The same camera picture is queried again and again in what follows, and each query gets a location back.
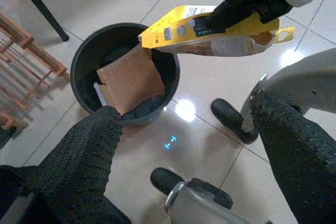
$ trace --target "wooden rack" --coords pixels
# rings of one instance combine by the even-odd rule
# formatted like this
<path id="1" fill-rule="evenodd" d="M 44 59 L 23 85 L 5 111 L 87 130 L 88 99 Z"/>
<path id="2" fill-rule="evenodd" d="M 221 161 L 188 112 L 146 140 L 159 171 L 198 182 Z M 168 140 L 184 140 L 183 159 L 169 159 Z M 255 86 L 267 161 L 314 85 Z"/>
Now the wooden rack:
<path id="1" fill-rule="evenodd" d="M 0 32 L 5 35 L 6 39 L 0 39 L 0 72 L 11 81 L 13 86 L 17 86 L 25 91 L 24 95 L 19 96 L 12 92 L 2 84 L 0 79 L 0 93 L 5 94 L 3 97 L 9 99 L 13 106 L 10 108 L 0 107 L 0 126 L 4 130 L 9 130 L 12 127 L 25 128 L 27 123 L 22 122 L 13 116 L 18 109 L 28 112 L 29 105 L 27 99 L 32 96 L 39 99 L 38 88 L 44 85 L 50 88 L 46 78 L 54 73 L 59 77 L 69 81 L 69 74 L 66 72 L 67 68 L 52 57 L 40 45 L 34 42 L 34 38 L 19 27 L 14 21 L 5 17 L 0 13 Z M 22 50 L 19 52 L 15 45 L 18 45 Z M 37 73 L 31 66 L 28 66 L 23 59 L 24 52 L 29 53 L 33 58 L 37 59 L 43 67 L 46 68 L 44 74 Z M 16 65 L 20 71 L 14 71 L 11 65 Z M 34 80 L 33 84 L 27 84 L 25 79 Z"/>

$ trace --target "wooden drying rack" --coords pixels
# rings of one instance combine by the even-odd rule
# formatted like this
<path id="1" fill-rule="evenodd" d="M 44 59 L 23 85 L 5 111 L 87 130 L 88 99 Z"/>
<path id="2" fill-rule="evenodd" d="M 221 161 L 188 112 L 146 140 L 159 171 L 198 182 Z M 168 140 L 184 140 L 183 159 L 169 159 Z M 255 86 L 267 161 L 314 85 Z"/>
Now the wooden drying rack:
<path id="1" fill-rule="evenodd" d="M 9 130 L 12 127 L 17 127 L 23 129 L 27 127 L 26 122 L 22 122 L 16 119 L 13 116 L 13 113 L 17 109 L 22 109 L 26 112 L 29 111 L 29 106 L 27 105 L 27 99 L 32 96 L 39 98 L 39 94 L 36 92 L 38 87 L 43 84 L 47 88 L 50 88 L 50 85 L 46 82 L 46 78 L 54 73 L 59 77 L 64 78 L 69 81 L 69 74 L 66 72 L 67 68 L 52 57 L 46 50 L 44 50 L 40 45 L 34 42 L 34 38 L 19 27 L 14 21 L 5 17 L 0 13 L 0 32 L 4 34 L 8 40 L 0 40 L 0 71 L 8 77 L 8 79 L 13 82 L 13 85 L 20 87 L 26 91 L 26 94 L 22 97 L 10 92 L 1 84 L 0 80 L 0 92 L 5 94 L 5 97 L 8 98 L 14 106 L 11 108 L 1 108 L 0 107 L 0 126 L 4 130 Z M 18 55 L 23 57 L 13 45 L 17 44 L 24 51 L 28 52 L 31 56 L 36 58 L 41 64 L 46 67 L 47 73 L 43 76 L 38 75 L 34 72 L 29 66 L 24 64 Z M 29 75 L 36 82 L 32 87 L 29 87 L 22 80 L 22 73 L 10 71 L 6 64 L 16 64 L 23 69 L 25 76 Z"/>

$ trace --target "yellow packaging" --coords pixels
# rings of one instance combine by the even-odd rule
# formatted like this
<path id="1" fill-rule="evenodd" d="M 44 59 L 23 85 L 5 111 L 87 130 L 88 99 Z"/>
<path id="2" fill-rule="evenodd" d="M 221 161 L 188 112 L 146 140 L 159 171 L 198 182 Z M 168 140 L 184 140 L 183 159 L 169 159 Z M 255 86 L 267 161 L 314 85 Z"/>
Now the yellow packaging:
<path id="1" fill-rule="evenodd" d="M 258 14 L 225 30 L 208 29 L 204 26 L 205 17 L 215 8 L 176 7 L 139 36 L 142 47 L 172 53 L 240 57 L 293 39 L 294 28 L 279 29 L 279 19 L 263 24 Z M 282 31 L 288 36 L 280 40 Z"/>

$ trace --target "barcode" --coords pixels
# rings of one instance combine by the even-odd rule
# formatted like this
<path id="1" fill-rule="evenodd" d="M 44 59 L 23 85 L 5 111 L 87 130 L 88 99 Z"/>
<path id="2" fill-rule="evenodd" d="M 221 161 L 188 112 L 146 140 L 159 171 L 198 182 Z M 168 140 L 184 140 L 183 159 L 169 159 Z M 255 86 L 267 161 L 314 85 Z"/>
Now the barcode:
<path id="1" fill-rule="evenodd" d="M 173 29 L 171 27 L 167 27 L 164 30 L 164 40 L 171 40 L 173 39 Z"/>
<path id="2" fill-rule="evenodd" d="M 197 12 L 197 8 L 195 8 L 195 9 L 193 10 L 193 15 L 192 15 L 192 16 L 195 16 L 195 15 L 196 15 L 196 12 Z"/>

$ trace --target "white tile floor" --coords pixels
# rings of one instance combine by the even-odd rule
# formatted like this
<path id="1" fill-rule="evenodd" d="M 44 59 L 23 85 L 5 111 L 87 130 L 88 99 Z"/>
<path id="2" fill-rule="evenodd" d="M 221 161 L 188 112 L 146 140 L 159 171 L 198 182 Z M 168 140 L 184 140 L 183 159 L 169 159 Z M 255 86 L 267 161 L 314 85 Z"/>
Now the white tile floor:
<path id="1" fill-rule="evenodd" d="M 61 42 L 30 0 L 0 0 L 0 11 L 69 67 L 82 40 L 102 26 L 118 22 L 150 25 L 175 6 L 217 5 L 222 0 L 43 1 L 70 34 L 68 42 Z M 333 10 L 334 0 L 314 0 L 292 10 L 281 18 L 281 24 L 296 27 L 294 40 L 274 45 L 263 54 L 238 59 L 179 55 L 181 80 L 174 100 L 154 123 L 125 129 L 113 159 L 106 196 L 133 223 L 169 223 L 163 211 L 164 197 L 149 181 L 152 169 L 164 166 L 185 179 L 195 176 L 220 186 L 232 195 L 233 211 L 253 223 L 296 223 L 272 175 L 261 140 L 243 146 L 217 122 L 209 106 L 220 97 L 240 109 L 265 72 L 274 74 L 293 58 L 334 48 Z M 196 115 L 189 115 L 191 122 L 175 113 L 182 100 L 195 106 Z M 0 150 L 0 164 L 38 165 L 87 113 L 76 102 L 70 85 L 59 83 L 29 115 L 33 118 L 29 127 Z M 334 114 L 311 110 L 307 117 L 336 138 Z M 178 135 L 180 141 L 176 149 L 167 152 L 163 143 L 171 135 Z"/>

